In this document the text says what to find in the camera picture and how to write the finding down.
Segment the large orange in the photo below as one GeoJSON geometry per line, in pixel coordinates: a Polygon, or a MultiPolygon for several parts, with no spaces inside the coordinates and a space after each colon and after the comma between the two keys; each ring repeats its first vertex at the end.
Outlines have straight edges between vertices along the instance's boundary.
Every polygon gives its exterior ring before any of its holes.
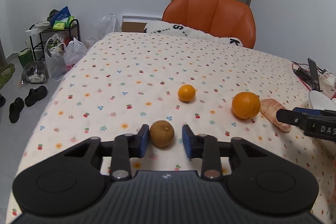
{"type": "Polygon", "coordinates": [[[243,120],[254,118],[261,109],[260,98],[251,92],[241,92],[232,99],[233,114],[243,120]]]}

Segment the white plate with blue rim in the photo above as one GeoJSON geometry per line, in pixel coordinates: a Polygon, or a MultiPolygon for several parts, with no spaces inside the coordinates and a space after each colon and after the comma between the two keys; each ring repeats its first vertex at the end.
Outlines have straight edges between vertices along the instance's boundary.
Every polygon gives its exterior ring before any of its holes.
{"type": "Polygon", "coordinates": [[[314,110],[336,110],[335,102],[316,90],[309,92],[309,103],[314,110]]]}

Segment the orange leather chair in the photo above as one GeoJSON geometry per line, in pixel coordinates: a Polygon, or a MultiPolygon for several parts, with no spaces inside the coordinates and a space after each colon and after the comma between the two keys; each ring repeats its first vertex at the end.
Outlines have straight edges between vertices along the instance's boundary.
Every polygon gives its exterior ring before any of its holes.
{"type": "Polygon", "coordinates": [[[256,25],[249,6],[237,0],[173,0],[162,20],[200,30],[219,38],[235,37],[254,48],[256,25]]]}

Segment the green package on shelf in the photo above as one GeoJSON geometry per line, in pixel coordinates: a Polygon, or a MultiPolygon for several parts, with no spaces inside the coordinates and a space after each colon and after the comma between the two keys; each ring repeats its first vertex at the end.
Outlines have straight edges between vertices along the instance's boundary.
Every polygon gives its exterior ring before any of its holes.
{"type": "Polygon", "coordinates": [[[52,26],[53,30],[65,30],[66,28],[72,27],[74,24],[75,17],[69,16],[62,20],[56,20],[52,26]]]}

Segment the white shopping bag red print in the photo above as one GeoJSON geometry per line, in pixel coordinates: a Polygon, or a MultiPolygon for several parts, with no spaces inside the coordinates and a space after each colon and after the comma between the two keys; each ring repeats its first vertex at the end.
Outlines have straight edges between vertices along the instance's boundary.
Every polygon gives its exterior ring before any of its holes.
{"type": "Polygon", "coordinates": [[[78,39],[73,38],[65,47],[63,55],[67,71],[70,71],[85,56],[86,52],[86,46],[78,39]]]}

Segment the translucent plastic bag by wall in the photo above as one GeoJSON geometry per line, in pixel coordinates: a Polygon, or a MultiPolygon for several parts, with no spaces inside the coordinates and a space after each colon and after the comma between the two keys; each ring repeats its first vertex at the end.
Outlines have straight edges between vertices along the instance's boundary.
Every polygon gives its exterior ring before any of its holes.
{"type": "Polygon", "coordinates": [[[112,32],[121,32],[121,25],[117,16],[114,13],[107,14],[102,17],[95,25],[97,31],[97,38],[103,39],[106,35],[112,32]]]}

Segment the white fluffy cushion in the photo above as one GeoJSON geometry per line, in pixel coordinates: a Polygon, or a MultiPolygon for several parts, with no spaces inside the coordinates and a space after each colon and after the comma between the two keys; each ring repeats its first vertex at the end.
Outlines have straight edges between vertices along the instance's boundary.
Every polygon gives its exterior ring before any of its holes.
{"type": "Polygon", "coordinates": [[[227,36],[219,38],[216,36],[212,36],[208,33],[202,32],[200,30],[184,26],[182,24],[167,23],[159,20],[147,23],[143,30],[143,33],[171,35],[171,36],[178,36],[181,38],[201,39],[222,44],[228,44],[232,46],[243,47],[242,42],[238,38],[227,36]]]}

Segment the black smartphone on stand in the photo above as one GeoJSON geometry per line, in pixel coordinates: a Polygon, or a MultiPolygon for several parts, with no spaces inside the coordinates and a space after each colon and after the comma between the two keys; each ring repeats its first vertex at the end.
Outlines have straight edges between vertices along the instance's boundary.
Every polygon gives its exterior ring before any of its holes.
{"type": "Polygon", "coordinates": [[[308,62],[308,65],[309,65],[309,70],[310,70],[312,90],[321,92],[317,65],[316,65],[315,61],[310,59],[310,58],[307,59],[307,62],[308,62]]]}

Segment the black metal shelf rack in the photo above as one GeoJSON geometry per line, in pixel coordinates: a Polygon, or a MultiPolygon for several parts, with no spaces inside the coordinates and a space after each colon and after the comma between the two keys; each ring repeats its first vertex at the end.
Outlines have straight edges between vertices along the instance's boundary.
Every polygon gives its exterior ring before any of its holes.
{"type": "Polygon", "coordinates": [[[55,30],[52,27],[47,28],[35,28],[32,25],[26,34],[29,38],[29,45],[32,51],[34,61],[45,61],[45,46],[50,45],[49,38],[56,38],[56,35],[64,42],[70,42],[73,37],[80,39],[79,21],[72,19],[70,25],[65,27],[64,30],[55,30]]]}

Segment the black shoe left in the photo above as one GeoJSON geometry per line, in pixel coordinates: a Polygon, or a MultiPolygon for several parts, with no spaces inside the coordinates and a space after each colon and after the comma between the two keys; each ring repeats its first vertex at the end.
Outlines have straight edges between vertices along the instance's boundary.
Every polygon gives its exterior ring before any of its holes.
{"type": "Polygon", "coordinates": [[[25,102],[21,97],[17,97],[9,107],[9,120],[11,123],[16,123],[20,117],[20,113],[25,106],[25,102]]]}

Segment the white bag with peels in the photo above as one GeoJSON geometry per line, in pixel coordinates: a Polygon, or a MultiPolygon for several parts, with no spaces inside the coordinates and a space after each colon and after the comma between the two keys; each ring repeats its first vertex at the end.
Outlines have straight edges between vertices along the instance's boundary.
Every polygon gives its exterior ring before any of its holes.
{"type": "Polygon", "coordinates": [[[335,98],[335,75],[329,71],[319,76],[321,93],[329,99],[335,98]]]}

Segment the peeled pomelo segment back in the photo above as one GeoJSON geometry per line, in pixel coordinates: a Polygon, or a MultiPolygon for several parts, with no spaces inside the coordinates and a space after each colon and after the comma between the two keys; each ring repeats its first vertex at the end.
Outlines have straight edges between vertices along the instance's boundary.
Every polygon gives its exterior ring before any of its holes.
{"type": "Polygon", "coordinates": [[[289,133],[291,131],[291,125],[279,122],[276,118],[278,110],[280,109],[286,110],[286,108],[280,102],[278,102],[273,98],[268,98],[261,100],[260,103],[261,103],[260,111],[268,121],[270,121],[282,132],[289,133]]]}

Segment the white bag with groceries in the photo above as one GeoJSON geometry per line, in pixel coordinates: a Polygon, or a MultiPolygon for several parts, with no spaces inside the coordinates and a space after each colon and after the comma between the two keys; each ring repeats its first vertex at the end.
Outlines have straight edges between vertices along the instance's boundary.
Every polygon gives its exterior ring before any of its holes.
{"type": "Polygon", "coordinates": [[[64,62],[64,38],[61,34],[53,34],[46,42],[44,53],[49,78],[53,81],[61,81],[67,73],[64,62]]]}

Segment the small orange kumquat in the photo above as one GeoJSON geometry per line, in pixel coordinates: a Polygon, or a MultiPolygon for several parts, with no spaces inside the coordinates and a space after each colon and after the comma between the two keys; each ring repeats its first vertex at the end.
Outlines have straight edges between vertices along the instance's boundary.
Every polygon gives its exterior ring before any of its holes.
{"type": "Polygon", "coordinates": [[[189,84],[182,85],[178,89],[178,98],[182,102],[191,102],[196,96],[196,89],[189,84]]]}

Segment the green-brown round fruit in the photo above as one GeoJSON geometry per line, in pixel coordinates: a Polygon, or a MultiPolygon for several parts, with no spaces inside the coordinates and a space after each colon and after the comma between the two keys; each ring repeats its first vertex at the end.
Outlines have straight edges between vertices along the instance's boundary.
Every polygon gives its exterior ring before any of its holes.
{"type": "Polygon", "coordinates": [[[174,128],[167,121],[154,122],[149,130],[152,143],[157,147],[166,147],[171,144],[174,139],[174,128]]]}

